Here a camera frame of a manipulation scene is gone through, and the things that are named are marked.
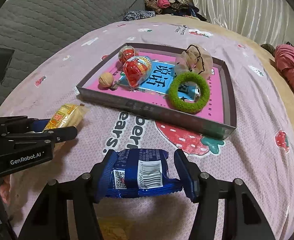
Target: screw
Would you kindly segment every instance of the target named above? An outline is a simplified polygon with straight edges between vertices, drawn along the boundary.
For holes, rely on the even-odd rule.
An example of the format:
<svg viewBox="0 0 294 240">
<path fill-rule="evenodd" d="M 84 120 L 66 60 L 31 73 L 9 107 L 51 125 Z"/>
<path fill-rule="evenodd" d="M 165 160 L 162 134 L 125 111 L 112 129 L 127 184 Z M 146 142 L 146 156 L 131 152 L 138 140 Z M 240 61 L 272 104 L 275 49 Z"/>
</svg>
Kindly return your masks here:
<svg viewBox="0 0 294 240">
<path fill-rule="evenodd" d="M 239 186 L 243 184 L 243 181 L 241 179 L 235 179 L 234 182 Z"/>
<path fill-rule="evenodd" d="M 50 180 L 47 182 L 47 184 L 48 184 L 49 186 L 53 186 L 53 185 L 56 184 L 56 180 L 55 180 L 55 179 L 50 179 Z"/>
<path fill-rule="evenodd" d="M 82 179 L 89 179 L 90 178 L 90 173 L 86 172 L 81 176 Z"/>
<path fill-rule="evenodd" d="M 202 177 L 203 179 L 208 179 L 209 178 L 209 174 L 206 172 L 202 172 L 200 173 L 200 177 Z"/>
</svg>

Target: gray quilted blanket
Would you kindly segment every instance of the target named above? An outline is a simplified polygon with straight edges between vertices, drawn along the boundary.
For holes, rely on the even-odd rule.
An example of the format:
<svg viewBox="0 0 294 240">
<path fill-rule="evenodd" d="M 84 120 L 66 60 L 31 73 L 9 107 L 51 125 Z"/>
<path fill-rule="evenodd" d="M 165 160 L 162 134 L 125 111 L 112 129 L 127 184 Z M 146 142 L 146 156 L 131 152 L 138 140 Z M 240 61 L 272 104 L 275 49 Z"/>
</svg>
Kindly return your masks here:
<svg viewBox="0 0 294 240">
<path fill-rule="evenodd" d="M 143 0 L 8 0 L 0 9 L 0 47 L 15 52 L 0 85 L 0 105 L 56 52 L 139 9 Z"/>
</svg>

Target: pink bedsheet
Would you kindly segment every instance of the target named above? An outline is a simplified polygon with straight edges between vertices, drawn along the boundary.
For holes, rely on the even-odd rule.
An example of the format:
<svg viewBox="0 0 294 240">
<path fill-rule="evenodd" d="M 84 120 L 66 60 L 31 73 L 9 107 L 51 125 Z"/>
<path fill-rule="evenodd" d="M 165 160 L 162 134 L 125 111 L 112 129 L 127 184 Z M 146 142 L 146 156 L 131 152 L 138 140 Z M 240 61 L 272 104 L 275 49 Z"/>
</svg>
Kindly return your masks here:
<svg viewBox="0 0 294 240">
<path fill-rule="evenodd" d="M 90 32 L 56 53 L 19 84 L 0 107 L 0 116 L 24 114 L 50 118 L 64 103 L 81 103 L 74 91 L 76 84 L 102 56 L 127 41 L 179 48 L 197 43 L 228 66 L 237 110 L 238 127 L 234 133 L 211 145 L 205 143 L 208 140 L 203 140 L 204 135 L 145 120 L 140 125 L 143 131 L 140 139 L 134 141 L 130 137 L 142 123 L 141 119 L 137 122 L 136 116 L 128 114 L 117 136 L 113 131 L 120 111 L 87 103 L 90 110 L 76 140 L 65 143 L 51 162 L 11 176 L 9 210 L 17 233 L 47 180 L 73 180 L 100 162 L 107 149 L 122 150 L 132 144 L 168 151 L 171 178 L 178 177 L 173 153 L 179 147 L 201 171 L 222 180 L 243 179 L 276 239 L 289 238 L 294 230 L 294 133 L 277 89 L 250 48 L 216 34 L 189 32 L 191 28 L 132 21 Z M 46 79 L 37 87 L 35 82 L 43 76 Z M 221 239 L 222 235 L 222 203 L 215 239 Z M 186 198 L 184 191 L 150 198 L 104 198 L 95 205 L 100 217 L 123 217 L 132 221 L 130 239 L 140 240 L 188 239 L 196 209 L 197 205 Z M 71 239 L 77 239 L 72 221 L 69 227 Z"/>
</svg>

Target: pile of clothes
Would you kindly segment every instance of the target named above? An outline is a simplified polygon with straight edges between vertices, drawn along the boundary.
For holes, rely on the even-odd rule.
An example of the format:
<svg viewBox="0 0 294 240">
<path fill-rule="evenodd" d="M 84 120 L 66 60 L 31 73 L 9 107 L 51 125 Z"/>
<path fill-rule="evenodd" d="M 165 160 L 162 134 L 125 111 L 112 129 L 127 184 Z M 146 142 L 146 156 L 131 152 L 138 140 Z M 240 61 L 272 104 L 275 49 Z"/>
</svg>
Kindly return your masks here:
<svg viewBox="0 0 294 240">
<path fill-rule="evenodd" d="M 147 11 L 154 11 L 156 14 L 171 14 L 207 21 L 198 13 L 199 9 L 188 0 L 145 0 L 145 7 Z"/>
</svg>

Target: green ring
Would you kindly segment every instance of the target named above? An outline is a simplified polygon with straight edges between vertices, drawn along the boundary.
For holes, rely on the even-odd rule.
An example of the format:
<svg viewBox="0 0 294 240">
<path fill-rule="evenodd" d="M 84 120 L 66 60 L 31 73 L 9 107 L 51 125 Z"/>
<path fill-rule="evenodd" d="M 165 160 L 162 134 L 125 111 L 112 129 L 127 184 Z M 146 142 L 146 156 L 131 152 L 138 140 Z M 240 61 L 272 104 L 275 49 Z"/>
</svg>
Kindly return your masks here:
<svg viewBox="0 0 294 240">
<path fill-rule="evenodd" d="M 187 103 L 178 97 L 179 85 L 188 81 L 196 83 L 201 90 L 201 96 L 195 103 Z M 202 76 L 192 72 L 185 72 L 174 78 L 174 80 L 170 84 L 168 96 L 171 104 L 175 109 L 180 110 L 182 112 L 195 114 L 199 112 L 207 104 L 210 96 L 210 90 L 207 82 Z"/>
</svg>

